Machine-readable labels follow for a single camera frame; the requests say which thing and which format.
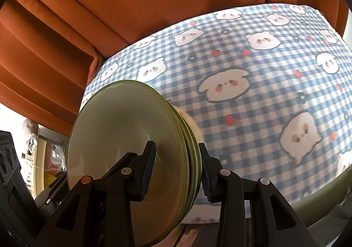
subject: plastic bag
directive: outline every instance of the plastic bag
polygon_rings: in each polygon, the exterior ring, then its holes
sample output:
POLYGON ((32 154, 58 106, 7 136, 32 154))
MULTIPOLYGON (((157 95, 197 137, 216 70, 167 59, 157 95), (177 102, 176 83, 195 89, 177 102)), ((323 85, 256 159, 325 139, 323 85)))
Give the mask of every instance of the plastic bag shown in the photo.
POLYGON ((27 152, 29 155, 33 155, 34 149, 38 144, 38 123, 30 119, 25 119, 22 122, 22 129, 25 136, 27 152))
POLYGON ((59 145, 52 144, 51 149, 51 162, 55 166, 58 166, 61 170, 66 170, 64 148, 59 145))

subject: black machine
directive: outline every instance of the black machine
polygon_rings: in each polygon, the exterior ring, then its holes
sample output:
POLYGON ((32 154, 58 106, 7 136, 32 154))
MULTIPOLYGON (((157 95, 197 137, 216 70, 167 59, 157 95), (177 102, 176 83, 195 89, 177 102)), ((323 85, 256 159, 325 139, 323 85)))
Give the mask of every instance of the black machine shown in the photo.
MULTIPOLYGON (((352 0, 346 2, 351 9, 352 0)), ((20 174, 12 136, 0 132, 0 246, 133 247, 129 202, 147 193, 156 149, 148 142, 143 155, 128 153, 103 178, 85 176, 71 191, 63 173, 34 201, 20 174)), ((203 144, 200 150, 205 195, 221 202, 217 247, 245 245, 244 200, 251 203, 253 247, 317 246, 269 179, 242 179, 209 157, 203 144)), ((351 242, 352 219, 333 247, 351 242)))

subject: black clamp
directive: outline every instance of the black clamp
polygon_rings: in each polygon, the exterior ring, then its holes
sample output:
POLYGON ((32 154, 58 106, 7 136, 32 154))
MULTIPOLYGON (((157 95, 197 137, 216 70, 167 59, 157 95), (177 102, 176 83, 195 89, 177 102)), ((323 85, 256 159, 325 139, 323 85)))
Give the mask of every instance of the black clamp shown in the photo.
POLYGON ((36 206, 43 220, 48 220, 69 191, 67 173, 62 172, 36 197, 36 206))
POLYGON ((147 194, 155 155, 148 141, 142 155, 127 153, 101 179, 82 177, 31 246, 134 247, 130 201, 147 194))
POLYGON ((199 148, 204 194, 211 203, 221 202, 216 247, 246 246, 245 200, 250 202, 253 246, 317 247, 307 227, 269 179, 240 178, 210 157, 203 143, 199 148))

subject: red heart print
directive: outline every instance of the red heart print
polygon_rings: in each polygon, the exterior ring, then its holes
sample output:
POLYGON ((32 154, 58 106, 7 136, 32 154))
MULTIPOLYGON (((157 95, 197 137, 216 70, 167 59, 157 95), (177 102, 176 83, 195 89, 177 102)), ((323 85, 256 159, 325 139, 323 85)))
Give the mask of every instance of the red heart print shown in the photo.
POLYGON ((251 54, 250 51, 249 51, 249 49, 244 49, 244 50, 242 50, 242 55, 243 55, 243 56, 249 56, 249 54, 251 54))
POLYGON ((234 117, 232 117, 231 115, 226 115, 225 116, 225 123, 228 126, 233 126, 234 124, 236 124, 236 119, 234 117))
POLYGON ((213 50, 212 51, 212 56, 218 56, 220 52, 218 50, 213 50))
POLYGON ((330 138, 330 140, 335 140, 336 139, 336 134, 335 134, 334 131, 331 132, 329 138, 330 138))
POLYGON ((301 72, 299 72, 298 70, 295 70, 295 76, 296 76, 297 78, 300 78, 300 77, 303 76, 303 74, 302 74, 301 72))

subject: cable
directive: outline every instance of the cable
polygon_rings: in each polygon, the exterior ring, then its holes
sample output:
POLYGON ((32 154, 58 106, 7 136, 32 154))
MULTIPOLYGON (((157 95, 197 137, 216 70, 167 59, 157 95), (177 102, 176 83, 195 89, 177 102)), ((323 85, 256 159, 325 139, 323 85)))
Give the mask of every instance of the cable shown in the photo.
POLYGON ((179 241, 181 240, 181 238, 182 238, 182 236, 183 236, 183 234, 184 234, 184 232, 185 232, 185 230, 186 230, 186 227, 187 227, 187 224, 185 224, 185 225, 183 226, 182 231, 181 231, 180 235, 178 236, 177 240, 175 241, 173 247, 176 247, 177 244, 179 243, 179 241))
POLYGON ((51 168, 51 169, 49 169, 49 170, 46 170, 46 169, 44 169, 44 168, 42 168, 42 167, 38 167, 38 166, 36 166, 35 164, 31 164, 32 166, 35 166, 35 167, 37 167, 37 168, 40 168, 41 170, 43 170, 43 171, 57 171, 57 170, 59 170, 59 171, 64 171, 64 170, 62 170, 62 169, 60 169, 60 168, 51 168))

